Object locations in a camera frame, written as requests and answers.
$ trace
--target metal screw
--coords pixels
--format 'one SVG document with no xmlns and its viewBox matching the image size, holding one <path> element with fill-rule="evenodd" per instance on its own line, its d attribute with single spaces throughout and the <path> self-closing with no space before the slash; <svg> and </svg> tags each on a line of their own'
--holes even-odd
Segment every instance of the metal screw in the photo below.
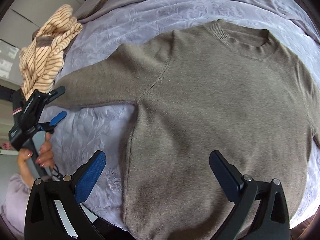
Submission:
<svg viewBox="0 0 320 240">
<path fill-rule="evenodd" d="M 273 183 L 276 184 L 276 185 L 278 185 L 278 186 L 280 185 L 279 179 L 274 179 L 274 180 L 273 180 Z"/>
<path fill-rule="evenodd" d="M 246 181 L 251 181 L 252 180 L 252 177 L 248 174 L 244 174 L 243 175 L 243 178 L 246 180 Z"/>
<path fill-rule="evenodd" d="M 36 184 L 36 185 L 39 185 L 39 184 L 41 183 L 41 181 L 42 181 L 42 179 L 36 179 L 36 180 L 35 180 L 35 184 Z"/>
<path fill-rule="evenodd" d="M 72 178 L 71 175 L 66 175 L 66 176 L 63 177 L 63 180 L 64 181 L 70 181 L 71 178 Z"/>
</svg>

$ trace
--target sweater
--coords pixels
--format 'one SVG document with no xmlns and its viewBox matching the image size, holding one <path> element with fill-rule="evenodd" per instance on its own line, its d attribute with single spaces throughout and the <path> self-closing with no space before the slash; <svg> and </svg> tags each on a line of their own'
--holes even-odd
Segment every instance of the sweater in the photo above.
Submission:
<svg viewBox="0 0 320 240">
<path fill-rule="evenodd" d="M 296 212 L 319 142 L 319 90 L 268 30 L 218 20 L 125 43 L 58 86 L 58 106 L 136 106 L 123 171 L 123 219 L 136 239 L 213 236 L 233 207 L 209 167 L 213 150 L 255 180 L 279 179 Z"/>
</svg>

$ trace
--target ribbed neckline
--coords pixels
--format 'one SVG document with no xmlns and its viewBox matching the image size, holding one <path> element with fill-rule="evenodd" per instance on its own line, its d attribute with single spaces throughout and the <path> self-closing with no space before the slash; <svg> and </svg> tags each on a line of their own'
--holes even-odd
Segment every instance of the ribbed neckline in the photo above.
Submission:
<svg viewBox="0 0 320 240">
<path fill-rule="evenodd" d="M 204 26 L 228 48 L 245 57 L 265 60 L 277 50 L 279 45 L 279 41 L 267 29 L 259 30 L 242 27 L 221 19 L 204 24 Z M 225 30 L 265 38 L 266 42 L 259 47 L 244 44 L 236 38 L 231 37 Z"/>
</svg>

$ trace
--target beige striped fabric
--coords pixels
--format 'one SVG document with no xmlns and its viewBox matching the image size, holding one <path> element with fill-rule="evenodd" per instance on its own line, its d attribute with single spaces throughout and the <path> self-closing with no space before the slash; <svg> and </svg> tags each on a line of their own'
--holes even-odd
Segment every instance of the beige striped fabric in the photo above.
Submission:
<svg viewBox="0 0 320 240">
<path fill-rule="evenodd" d="M 64 64 L 63 50 L 82 30 L 72 11 L 70 5 L 62 5 L 39 29 L 31 44 L 22 48 L 19 69 L 26 100 L 35 89 L 43 93 L 52 89 Z"/>
</svg>

